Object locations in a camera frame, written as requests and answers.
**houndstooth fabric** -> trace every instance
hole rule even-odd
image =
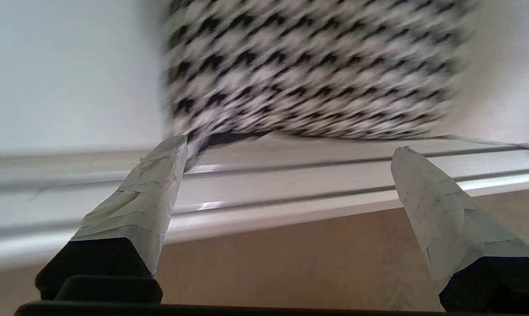
[[[465,0],[175,0],[172,128],[419,136],[443,118]]]

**white skirting board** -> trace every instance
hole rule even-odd
[[[529,149],[441,138],[278,136],[211,148],[183,178],[167,242],[401,207],[390,160],[410,146],[472,196],[529,189]],[[47,262],[149,150],[0,158],[0,269]]]

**light wood floor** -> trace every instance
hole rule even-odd
[[[529,244],[529,190],[477,200]],[[0,316],[40,268],[0,273]],[[157,279],[166,303],[441,310],[403,208],[169,244]]]

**white wall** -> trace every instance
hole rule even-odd
[[[0,0],[0,155],[164,135],[161,0]]]
[[[0,0],[0,155],[164,135],[164,0]],[[529,0],[482,0],[445,134],[529,143]]]
[[[481,0],[478,14],[471,64],[446,132],[529,143],[529,0]]]

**black plastic part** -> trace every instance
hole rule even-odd
[[[36,276],[42,300],[53,300],[72,276],[146,277],[152,274],[128,238],[71,241]]]
[[[156,304],[108,304],[41,301],[18,308],[16,316],[469,316],[446,312],[385,312],[377,310],[320,310],[245,308],[229,306],[184,306]]]
[[[55,300],[159,304],[163,292],[152,278],[133,276],[72,276]]]
[[[529,258],[479,258],[452,276],[440,302],[448,312],[529,314]]]

